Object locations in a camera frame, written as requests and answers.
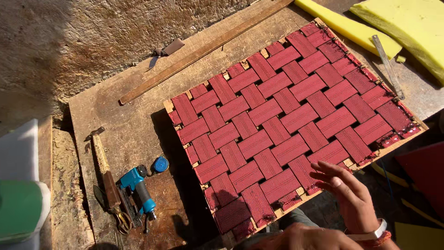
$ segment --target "person's leg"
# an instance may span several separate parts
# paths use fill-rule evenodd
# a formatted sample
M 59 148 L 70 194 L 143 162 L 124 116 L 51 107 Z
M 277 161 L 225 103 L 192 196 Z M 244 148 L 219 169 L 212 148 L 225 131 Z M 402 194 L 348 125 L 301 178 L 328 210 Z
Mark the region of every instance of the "person's leg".
M 313 221 L 311 221 L 302 210 L 300 210 L 298 207 L 293 209 L 291 212 L 289 212 L 288 214 L 282 216 L 282 218 L 279 219 L 279 229 L 285 230 L 285 228 L 287 228 L 288 226 L 290 226 L 291 224 L 295 223 L 295 222 L 299 222 L 302 223 L 306 226 L 316 226 L 319 227 L 318 225 L 316 225 Z

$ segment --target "wooden stick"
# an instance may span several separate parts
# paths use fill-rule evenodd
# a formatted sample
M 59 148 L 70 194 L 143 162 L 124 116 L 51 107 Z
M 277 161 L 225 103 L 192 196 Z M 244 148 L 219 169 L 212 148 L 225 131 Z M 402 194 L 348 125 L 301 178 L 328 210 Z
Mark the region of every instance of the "wooden stick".
M 290 3 L 292 3 L 293 0 L 277 0 L 276 3 L 265 9 L 264 11 L 258 13 L 257 15 L 251 17 L 250 19 L 246 20 L 245 22 L 239 24 L 238 26 L 232 28 L 231 30 L 227 31 L 226 33 L 222 34 L 221 36 L 217 37 L 207 45 L 199 48 L 198 50 L 194 51 L 190 55 L 186 56 L 185 58 L 181 59 L 180 61 L 174 63 L 167 69 L 163 70 L 159 74 L 155 75 L 154 77 L 146 80 L 141 85 L 137 86 L 135 89 L 131 90 L 130 92 L 126 93 L 120 98 L 120 103 L 122 105 L 127 104 L 128 102 L 134 100 L 135 98 L 139 97 L 146 91 L 152 89 L 153 87 L 157 86 L 158 84 L 162 83 L 166 79 L 170 78 L 171 76 L 175 75 L 179 71 L 183 70 L 184 68 L 188 67 L 195 61 L 201 59 L 202 57 L 208 55 L 218 47 L 224 45 L 225 43 L 231 41 L 233 38 L 239 36 L 240 34 L 244 33 L 245 31 L 249 30 L 250 28 L 254 27 L 255 25 L 259 24 L 263 20 L 267 19 L 268 17 L 272 16 L 276 12 L 282 10 L 283 8 L 287 7 Z

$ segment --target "wooden frame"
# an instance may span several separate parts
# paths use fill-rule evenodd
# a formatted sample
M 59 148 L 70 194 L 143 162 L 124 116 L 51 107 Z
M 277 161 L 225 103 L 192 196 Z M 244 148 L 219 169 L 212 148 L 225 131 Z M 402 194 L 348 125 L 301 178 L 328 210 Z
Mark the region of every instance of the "wooden frame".
M 325 23 L 324 23 L 321 19 L 319 19 L 319 18 L 316 18 L 314 21 L 312 21 L 312 23 L 317 24 L 319 27 L 324 27 L 324 26 L 326 26 Z M 332 33 L 337 39 L 339 39 L 339 38 L 336 36 L 336 34 L 334 34 L 331 30 L 330 30 L 330 32 L 331 32 L 331 33 Z M 285 37 L 283 37 L 283 38 L 281 38 L 281 39 L 279 40 L 279 42 L 280 42 L 281 44 L 284 44 L 284 43 L 287 42 L 287 41 L 286 41 Z M 264 58 L 268 58 L 268 56 L 269 56 L 268 52 L 267 52 L 265 49 L 260 50 L 260 53 L 262 54 L 262 56 L 264 56 Z M 246 59 L 242 60 L 240 63 L 242 64 L 242 66 L 244 67 L 245 70 L 247 70 L 247 69 L 250 67 L 249 64 L 247 63 Z M 377 76 L 377 74 L 375 74 L 370 68 L 368 68 L 368 70 L 370 70 L 370 72 L 372 72 L 375 76 Z M 228 74 L 224 74 L 224 77 L 226 78 L 226 80 L 229 79 L 229 75 L 228 75 Z M 383 84 L 383 81 L 381 80 L 380 77 L 378 77 L 378 84 Z M 186 91 L 185 93 L 187 94 L 187 96 L 188 96 L 189 99 L 192 98 L 189 90 Z M 165 106 L 165 109 L 166 109 L 167 113 L 171 113 L 171 112 L 173 112 L 173 110 L 174 110 L 174 105 L 173 105 L 171 99 L 169 99 L 169 100 L 165 100 L 165 101 L 163 102 L 163 104 L 164 104 L 164 106 Z M 421 129 L 421 131 L 419 131 L 418 133 L 416 133 L 416 134 L 414 134 L 414 135 L 412 135 L 412 136 L 410 136 L 410 137 L 408 137 L 408 138 L 406 138 L 406 139 L 400 140 L 400 141 L 398 141 L 398 142 L 392 144 L 392 145 L 389 146 L 388 148 L 379 149 L 379 150 L 378 150 L 378 153 L 377 153 L 377 157 L 374 158 L 372 161 L 367 162 L 366 164 L 364 164 L 364 165 L 362 165 L 362 166 L 358 166 L 356 163 L 353 163 L 352 160 L 351 160 L 350 158 L 344 160 L 344 161 L 343 161 L 344 164 L 345 164 L 348 168 L 350 168 L 351 170 L 353 170 L 353 171 L 359 171 L 359 170 L 361 170 L 362 168 L 364 168 L 364 167 L 368 166 L 369 164 L 371 164 L 373 161 L 377 161 L 378 159 L 380 159 L 380 158 L 383 157 L 384 155 L 390 153 L 391 151 L 395 150 L 396 148 L 402 146 L 403 144 L 407 143 L 408 141 L 414 139 L 415 137 L 419 136 L 420 134 L 422 134 L 423 132 L 425 132 L 426 130 L 428 130 L 427 125 L 426 125 L 425 123 L 423 123 L 423 122 L 422 122 L 422 121 L 421 121 L 416 115 L 413 114 L 412 119 L 413 119 L 413 121 L 414 121 L 415 123 L 417 123 L 417 125 L 418 125 L 418 127 Z M 187 143 L 186 145 L 184 145 L 184 146 L 183 146 L 184 149 L 187 148 L 189 145 L 190 145 L 189 143 Z M 195 163 L 195 164 L 192 165 L 192 167 L 194 168 L 194 167 L 196 167 L 196 166 L 198 166 L 198 165 L 199 165 L 198 163 Z M 201 186 L 202 194 L 203 194 L 203 191 L 208 187 L 208 185 L 207 185 L 207 184 L 204 184 L 204 185 L 200 185 L 200 186 Z M 308 200 L 312 199 L 313 197 L 317 196 L 318 194 L 322 193 L 323 191 L 320 190 L 320 191 L 318 191 L 318 192 L 316 192 L 316 193 L 314 193 L 314 194 L 312 194 L 312 195 L 307 195 L 307 193 L 304 191 L 303 187 L 299 187 L 298 189 L 296 189 L 296 192 L 297 192 L 297 194 L 300 196 L 300 198 L 301 198 L 302 201 L 299 202 L 299 203 L 297 203 L 297 204 L 295 204 L 293 207 L 287 209 L 287 211 L 283 211 L 281 208 L 274 209 L 274 213 L 275 213 L 275 215 L 276 215 L 276 217 L 277 217 L 274 221 L 278 220 L 279 218 L 281 218 L 281 217 L 284 216 L 285 214 L 289 213 L 289 212 L 292 211 L 293 209 L 297 208 L 298 206 L 302 205 L 303 203 L 307 202 Z M 210 211 L 211 211 L 211 214 L 213 215 L 213 217 L 214 217 L 214 213 L 215 213 L 217 210 L 218 210 L 217 208 L 215 208 L 215 209 L 213 209 L 213 210 L 210 210 Z M 257 226 L 256 226 L 256 223 L 254 222 L 254 220 L 253 220 L 252 218 L 250 218 L 250 219 L 251 219 L 251 221 L 252 221 L 252 223 L 253 223 L 253 226 L 254 226 L 254 228 L 255 228 L 255 231 L 254 231 L 252 234 L 250 234 L 249 236 L 253 235 L 254 233 L 256 233 L 256 232 L 258 232 L 258 231 L 260 231 L 260 230 L 262 230 L 262 229 L 265 228 L 268 224 L 271 224 L 271 223 L 274 222 L 274 221 L 273 221 L 273 222 L 269 222 L 269 223 L 267 223 L 266 225 L 264 225 L 264 226 L 262 226 L 262 227 L 257 227 Z M 232 247 L 233 247 L 234 245 L 236 245 L 236 243 L 237 243 L 237 241 L 235 240 L 234 234 L 232 233 L 231 230 L 230 230 L 229 232 L 227 232 L 227 233 L 225 233 L 225 234 L 222 235 L 222 240 L 223 240 L 224 246 L 225 246 L 227 249 L 232 248 Z

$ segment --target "fingers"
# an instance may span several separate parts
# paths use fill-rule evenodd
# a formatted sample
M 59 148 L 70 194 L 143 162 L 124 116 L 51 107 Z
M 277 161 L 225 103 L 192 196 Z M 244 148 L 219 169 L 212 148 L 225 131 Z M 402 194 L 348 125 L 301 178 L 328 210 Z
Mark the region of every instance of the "fingers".
M 317 182 L 316 185 L 322 189 L 325 189 L 327 191 L 332 192 L 336 196 L 341 195 L 343 198 L 345 198 L 347 201 L 349 201 L 352 204 L 355 204 L 357 199 L 359 199 L 353 191 L 338 177 L 331 176 L 323 173 L 310 173 L 310 176 L 312 178 L 315 178 L 317 180 L 323 181 Z
M 370 194 L 367 187 L 349 171 L 323 161 L 319 161 L 318 164 L 312 163 L 312 168 L 327 175 L 339 177 L 360 199 L 369 199 Z

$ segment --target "yellow foam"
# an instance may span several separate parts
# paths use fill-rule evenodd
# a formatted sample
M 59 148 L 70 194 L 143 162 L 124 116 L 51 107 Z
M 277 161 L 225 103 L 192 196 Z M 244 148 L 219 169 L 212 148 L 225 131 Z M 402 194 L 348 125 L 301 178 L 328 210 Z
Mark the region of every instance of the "yellow foam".
M 396 39 L 444 86 L 444 3 L 368 0 L 350 11 Z

